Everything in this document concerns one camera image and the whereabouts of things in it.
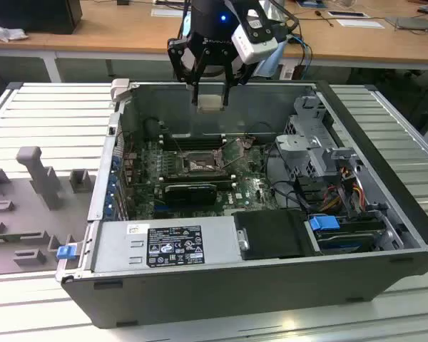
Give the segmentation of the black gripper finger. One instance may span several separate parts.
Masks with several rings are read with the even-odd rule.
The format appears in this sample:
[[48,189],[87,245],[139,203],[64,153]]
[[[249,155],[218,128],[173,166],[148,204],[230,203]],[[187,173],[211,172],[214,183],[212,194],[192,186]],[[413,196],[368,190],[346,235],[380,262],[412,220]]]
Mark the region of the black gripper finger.
[[239,69],[240,74],[238,77],[236,77],[233,74],[233,61],[234,58],[238,55],[226,49],[222,50],[222,53],[223,67],[225,72],[225,83],[223,86],[223,105],[227,106],[229,103],[230,89],[238,85],[245,85],[249,81],[250,77],[253,74],[253,64],[248,65],[243,63]]
[[[195,58],[191,69],[188,69],[182,60],[186,50]],[[208,48],[197,38],[170,38],[167,51],[176,78],[179,82],[192,86],[192,104],[197,105],[199,82],[208,62]]]

